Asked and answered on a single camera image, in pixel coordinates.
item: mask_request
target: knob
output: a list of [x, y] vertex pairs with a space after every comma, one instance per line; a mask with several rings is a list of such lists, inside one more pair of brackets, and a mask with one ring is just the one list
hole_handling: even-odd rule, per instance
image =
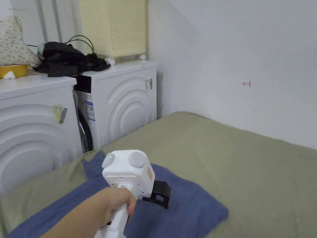
[[133, 152], [129, 155], [129, 163], [132, 167], [141, 169], [145, 165], [146, 157], [140, 152]]

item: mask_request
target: yellow laundry basket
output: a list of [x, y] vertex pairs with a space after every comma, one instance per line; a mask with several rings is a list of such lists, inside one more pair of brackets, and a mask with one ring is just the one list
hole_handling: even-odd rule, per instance
[[84, 36], [95, 53], [116, 58], [146, 52], [145, 0], [79, 0]]

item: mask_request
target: blue towel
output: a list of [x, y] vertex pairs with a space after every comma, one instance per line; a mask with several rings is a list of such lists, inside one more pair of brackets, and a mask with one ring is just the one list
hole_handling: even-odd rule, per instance
[[[100, 151], [91, 162], [83, 160], [89, 180], [19, 225], [7, 237], [40, 237], [87, 198], [109, 185], [102, 177], [105, 154]], [[169, 208], [138, 200], [127, 238], [203, 238], [228, 217], [228, 210], [199, 185], [177, 177], [166, 168], [152, 165], [155, 179], [171, 187]]]

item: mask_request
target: handheld device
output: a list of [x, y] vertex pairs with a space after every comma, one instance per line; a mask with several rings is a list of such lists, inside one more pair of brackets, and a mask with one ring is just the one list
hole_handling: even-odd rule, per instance
[[[102, 175], [111, 187], [127, 188], [136, 199], [154, 202], [168, 208], [171, 189], [166, 182], [155, 181], [155, 173], [140, 150], [117, 150], [107, 154]], [[123, 235], [129, 214], [127, 205], [113, 212], [109, 223], [95, 238], [126, 238]]]

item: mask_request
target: orange sticker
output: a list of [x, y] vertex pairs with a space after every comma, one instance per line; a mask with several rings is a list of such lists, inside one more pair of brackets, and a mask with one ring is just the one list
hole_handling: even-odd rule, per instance
[[153, 175], [152, 175], [150, 168], [147, 168], [147, 174], [149, 175], [150, 179], [152, 180]]

